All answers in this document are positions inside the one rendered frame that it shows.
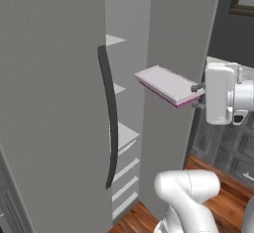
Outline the grey fridge door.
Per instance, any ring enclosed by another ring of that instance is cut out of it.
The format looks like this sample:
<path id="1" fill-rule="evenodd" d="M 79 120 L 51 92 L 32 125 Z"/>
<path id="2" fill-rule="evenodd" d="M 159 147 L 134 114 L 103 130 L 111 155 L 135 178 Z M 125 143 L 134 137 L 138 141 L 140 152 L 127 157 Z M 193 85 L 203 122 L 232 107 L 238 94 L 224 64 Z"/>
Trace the grey fridge door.
<path id="1" fill-rule="evenodd" d="M 147 66 L 158 64 L 196 83 L 202 81 L 218 0 L 151 0 Z M 160 172 L 187 164 L 200 111 L 177 109 L 145 89 L 139 199 L 162 219 L 168 204 L 154 190 Z"/>

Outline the grey panelled cupboard run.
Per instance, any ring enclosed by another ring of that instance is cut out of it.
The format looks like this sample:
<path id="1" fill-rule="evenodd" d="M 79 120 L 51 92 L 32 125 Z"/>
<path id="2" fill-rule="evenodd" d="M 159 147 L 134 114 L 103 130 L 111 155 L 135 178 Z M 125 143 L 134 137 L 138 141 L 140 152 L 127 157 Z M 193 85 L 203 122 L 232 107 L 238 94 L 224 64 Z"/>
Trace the grey panelled cupboard run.
<path id="1" fill-rule="evenodd" d="M 214 126 L 201 111 L 191 153 L 254 187 L 254 113 L 239 126 Z"/>

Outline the pink ice cube tray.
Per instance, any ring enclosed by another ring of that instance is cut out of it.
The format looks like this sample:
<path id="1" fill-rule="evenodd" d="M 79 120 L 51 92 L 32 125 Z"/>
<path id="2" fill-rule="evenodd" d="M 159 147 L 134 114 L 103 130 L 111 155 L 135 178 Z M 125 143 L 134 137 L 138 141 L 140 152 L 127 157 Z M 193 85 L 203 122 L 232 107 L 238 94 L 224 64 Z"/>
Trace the pink ice cube tray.
<path id="1" fill-rule="evenodd" d="M 204 95 L 203 88 L 197 92 L 191 91 L 191 87 L 196 85 L 194 81 L 159 65 L 136 72 L 135 76 L 145 87 L 177 108 L 191 104 Z"/>

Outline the grey freezer door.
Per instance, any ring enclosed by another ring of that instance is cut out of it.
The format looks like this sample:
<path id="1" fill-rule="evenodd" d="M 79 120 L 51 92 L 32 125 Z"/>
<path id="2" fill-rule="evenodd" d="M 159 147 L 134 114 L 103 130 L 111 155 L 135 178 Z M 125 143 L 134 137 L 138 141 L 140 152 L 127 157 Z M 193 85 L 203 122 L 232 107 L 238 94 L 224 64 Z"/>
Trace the grey freezer door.
<path id="1" fill-rule="evenodd" d="M 12 233 L 108 233 L 104 0 L 0 0 L 0 206 Z"/>

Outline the grey freezer shelf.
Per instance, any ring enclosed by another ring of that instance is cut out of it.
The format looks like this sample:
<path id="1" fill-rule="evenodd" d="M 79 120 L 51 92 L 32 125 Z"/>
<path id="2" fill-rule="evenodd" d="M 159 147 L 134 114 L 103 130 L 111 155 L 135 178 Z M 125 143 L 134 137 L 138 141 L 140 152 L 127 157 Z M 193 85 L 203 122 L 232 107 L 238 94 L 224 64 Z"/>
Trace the grey freezer shelf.
<path id="1" fill-rule="evenodd" d="M 132 145 L 139 134 L 122 123 L 118 123 L 118 152 Z"/>
<path id="2" fill-rule="evenodd" d="M 112 202 L 115 201 L 122 193 L 124 193 L 129 187 L 131 187 L 139 178 L 134 176 L 129 182 L 127 182 L 122 188 L 120 188 L 113 196 Z"/>
<path id="3" fill-rule="evenodd" d="M 112 45 L 119 44 L 122 42 L 125 42 L 125 39 L 117 38 L 117 37 L 114 37 L 111 35 L 106 36 L 106 46 L 112 46 Z"/>
<path id="4" fill-rule="evenodd" d="M 129 172 L 132 168 L 140 163 L 140 160 L 135 158 L 129 165 L 127 165 L 124 169 L 122 169 L 119 173 L 117 173 L 113 179 L 113 182 L 120 179 L 124 176 L 127 172 Z"/>
<path id="5" fill-rule="evenodd" d="M 138 197 L 138 193 L 134 191 L 123 203 L 121 203 L 113 212 L 112 219 L 114 220 L 120 213 L 129 207 Z"/>
<path id="6" fill-rule="evenodd" d="M 124 88 L 124 87 L 122 87 L 122 86 L 120 86 L 120 85 L 118 85 L 116 83 L 113 83 L 113 85 L 114 85 L 114 92 L 115 92 L 115 94 L 118 94 L 118 93 L 120 93 L 120 92 L 122 92 L 122 91 L 124 91 L 126 89 L 126 88 Z"/>

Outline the grey fridge body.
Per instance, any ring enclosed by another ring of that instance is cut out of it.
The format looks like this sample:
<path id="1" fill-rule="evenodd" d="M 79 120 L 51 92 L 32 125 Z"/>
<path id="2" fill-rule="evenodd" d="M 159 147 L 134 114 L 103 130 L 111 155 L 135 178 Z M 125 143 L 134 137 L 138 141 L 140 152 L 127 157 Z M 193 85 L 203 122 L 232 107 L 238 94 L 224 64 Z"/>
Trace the grey fridge body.
<path id="1" fill-rule="evenodd" d="M 144 90 L 135 73 L 144 69 L 147 62 L 151 0 L 105 0 L 106 36 L 125 39 L 125 42 L 107 46 L 113 82 L 126 88 L 115 94 L 118 123 L 139 134 L 127 148 L 118 152 L 116 174 L 135 158 L 140 163 L 112 183 L 112 196 L 134 176 L 140 176 Z M 134 191 L 139 195 L 139 181 L 135 182 L 115 201 L 112 212 Z M 113 221 L 118 222 L 136 204 L 137 199 Z"/>

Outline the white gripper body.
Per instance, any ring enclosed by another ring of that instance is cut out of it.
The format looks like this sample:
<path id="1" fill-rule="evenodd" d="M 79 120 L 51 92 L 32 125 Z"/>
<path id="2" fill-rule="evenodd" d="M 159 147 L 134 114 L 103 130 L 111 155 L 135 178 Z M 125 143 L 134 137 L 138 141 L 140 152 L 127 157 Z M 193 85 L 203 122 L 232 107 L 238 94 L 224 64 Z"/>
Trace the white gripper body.
<path id="1" fill-rule="evenodd" d="M 228 125 L 232 121 L 235 71 L 219 62 L 205 67 L 206 122 Z"/>

